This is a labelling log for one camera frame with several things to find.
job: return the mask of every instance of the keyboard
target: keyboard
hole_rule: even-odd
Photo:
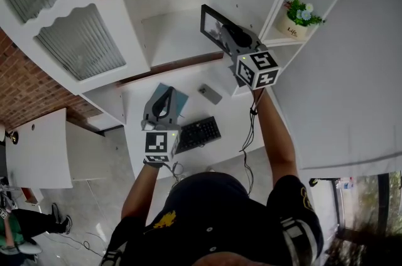
[[[209,117],[182,127],[176,154],[220,139],[220,132],[214,117]]]

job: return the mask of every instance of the red brick wallpaper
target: red brick wallpaper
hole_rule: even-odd
[[[101,113],[49,77],[0,29],[0,122],[12,129],[64,107],[74,121]]]

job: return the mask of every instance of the black photo frame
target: black photo frame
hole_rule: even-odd
[[[225,16],[218,13],[216,10],[210,8],[208,5],[201,5],[201,33],[208,37],[211,41],[213,41],[217,46],[219,46],[223,52],[230,55],[223,42],[217,38],[217,36],[219,35],[218,28],[217,31],[215,31],[216,35],[213,35],[211,31],[205,29],[205,21],[207,21],[208,23],[209,16],[219,22],[220,25],[236,25],[232,21],[229,21]]]

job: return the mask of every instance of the black glove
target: black glove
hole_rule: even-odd
[[[159,169],[159,168],[162,168],[162,167],[163,167],[163,163],[162,163],[162,162],[148,162],[148,161],[145,161],[145,159],[144,159],[144,164],[147,164],[147,165],[149,165],[149,166],[151,166],[151,167],[154,167],[154,168],[156,168],[156,169]]]

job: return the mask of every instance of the flower pot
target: flower pot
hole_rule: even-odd
[[[297,25],[286,14],[282,16],[277,29],[295,40],[304,40],[306,38],[307,26]]]

